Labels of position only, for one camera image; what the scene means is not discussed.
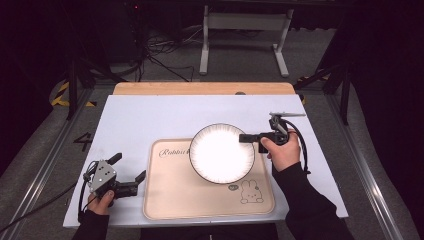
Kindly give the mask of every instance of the white plate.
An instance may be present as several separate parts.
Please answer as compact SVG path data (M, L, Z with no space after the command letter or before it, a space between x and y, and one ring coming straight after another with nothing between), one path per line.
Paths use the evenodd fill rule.
M219 184L246 176L255 161L252 143L240 143L242 130L229 124L213 124L200 130L190 145L190 161L204 179Z

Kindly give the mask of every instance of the cartoon illustration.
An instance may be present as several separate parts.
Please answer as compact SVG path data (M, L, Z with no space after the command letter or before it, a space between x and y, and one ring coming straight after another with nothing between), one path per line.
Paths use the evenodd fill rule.
M262 203L262 193L259 190L258 183L255 180L244 180L241 184L241 203Z

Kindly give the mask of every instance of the metal stand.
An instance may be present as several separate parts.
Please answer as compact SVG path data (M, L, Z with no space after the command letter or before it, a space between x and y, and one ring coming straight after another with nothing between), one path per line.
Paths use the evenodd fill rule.
M203 16L203 47L200 58L200 75L208 72L209 59L209 29L242 29L242 30L269 30L281 31L278 44L273 44L273 51L277 59L281 76L288 77L286 63L281 50L289 30L293 15L293 9L287 14L240 14L240 13L209 13L209 7L205 6Z

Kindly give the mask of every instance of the beige placemat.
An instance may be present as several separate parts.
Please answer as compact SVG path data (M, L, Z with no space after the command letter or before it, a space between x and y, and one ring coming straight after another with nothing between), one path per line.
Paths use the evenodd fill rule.
M144 214L149 219L177 219L265 214L274 209L269 175L257 153L241 180L215 184L200 177L189 159L191 139L159 140L151 149Z

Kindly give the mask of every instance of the white table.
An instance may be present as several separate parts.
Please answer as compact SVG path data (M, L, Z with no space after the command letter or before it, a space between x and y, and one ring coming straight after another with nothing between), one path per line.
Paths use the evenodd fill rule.
M118 152L123 158L113 165L120 182L134 181L147 168L152 144L158 139L192 138L200 129L214 123L228 123L246 133L270 131L269 112L305 113L299 97L292 95L111 95L104 108L93 143L87 156L85 172L91 161L109 159ZM308 148L308 176L311 184L337 206L337 215L347 211L337 185L307 117L292 117L303 134ZM64 227L75 228L82 175L75 188ZM271 177L276 207L269 214L210 217L176 220L149 220L143 214L145 183L138 195L115 201L110 209L110 226L153 227L193 224L248 223L277 221L285 218L287 202ZM88 197L85 192L84 202Z

